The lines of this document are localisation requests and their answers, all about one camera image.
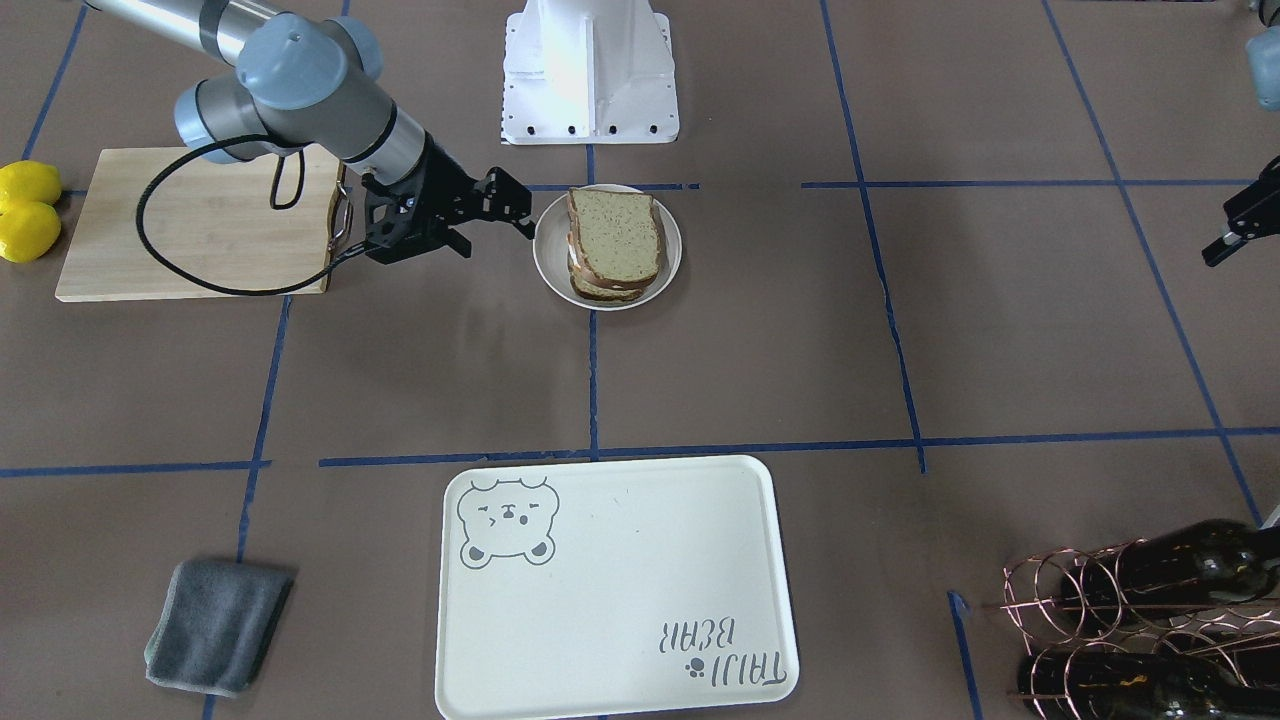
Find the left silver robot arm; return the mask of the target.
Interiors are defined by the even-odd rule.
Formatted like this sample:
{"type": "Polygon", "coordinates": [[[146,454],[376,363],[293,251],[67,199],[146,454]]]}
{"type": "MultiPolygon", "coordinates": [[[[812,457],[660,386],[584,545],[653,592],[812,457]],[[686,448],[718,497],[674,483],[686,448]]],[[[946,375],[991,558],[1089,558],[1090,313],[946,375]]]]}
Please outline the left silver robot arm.
{"type": "MultiPolygon", "coordinates": [[[[1245,59],[1258,105],[1279,109],[1279,3],[1248,1],[1247,8],[1263,32],[1245,44],[1245,59]]],[[[1279,159],[1263,167],[1257,178],[1224,202],[1221,234],[1201,251],[1206,266],[1215,268],[1248,243],[1279,233],[1279,159]]]]}

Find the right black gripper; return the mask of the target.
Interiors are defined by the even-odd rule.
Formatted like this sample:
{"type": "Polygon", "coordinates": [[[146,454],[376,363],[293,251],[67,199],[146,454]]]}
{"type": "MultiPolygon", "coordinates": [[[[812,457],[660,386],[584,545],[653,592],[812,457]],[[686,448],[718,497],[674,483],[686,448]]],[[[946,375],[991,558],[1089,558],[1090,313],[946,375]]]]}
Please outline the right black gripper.
{"type": "Polygon", "coordinates": [[[471,241],[449,225],[480,219],[509,224],[526,240],[535,238],[532,191],[500,167],[493,167],[477,181],[429,135],[413,168],[397,182],[406,179],[420,183],[419,206],[448,224],[426,231],[428,252],[449,249],[470,259],[471,241]]]}

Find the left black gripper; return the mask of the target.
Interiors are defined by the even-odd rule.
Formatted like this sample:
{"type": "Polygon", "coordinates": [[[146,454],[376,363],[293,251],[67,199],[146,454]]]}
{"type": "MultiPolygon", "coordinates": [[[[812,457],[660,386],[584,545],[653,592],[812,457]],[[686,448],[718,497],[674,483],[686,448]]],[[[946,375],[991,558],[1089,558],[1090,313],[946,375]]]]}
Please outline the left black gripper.
{"type": "Polygon", "coordinates": [[[1216,268],[1245,246],[1279,233],[1279,156],[1247,187],[1226,201],[1226,232],[1202,249],[1206,266],[1216,268]]]}

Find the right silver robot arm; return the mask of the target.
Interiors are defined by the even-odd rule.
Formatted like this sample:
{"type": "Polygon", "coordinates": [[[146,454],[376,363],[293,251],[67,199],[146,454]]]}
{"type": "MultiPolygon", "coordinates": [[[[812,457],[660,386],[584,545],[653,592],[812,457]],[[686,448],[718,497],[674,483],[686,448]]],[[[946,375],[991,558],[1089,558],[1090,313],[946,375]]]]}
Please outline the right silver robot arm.
{"type": "Polygon", "coordinates": [[[266,1],[96,1],[116,15],[229,67],[184,91],[174,118],[184,143],[215,161],[250,161],[317,145],[366,190],[367,255],[383,264],[470,242],[483,220],[535,236],[530,190],[500,168],[476,179],[378,85],[384,63],[351,17],[312,20],[266,1]]]}

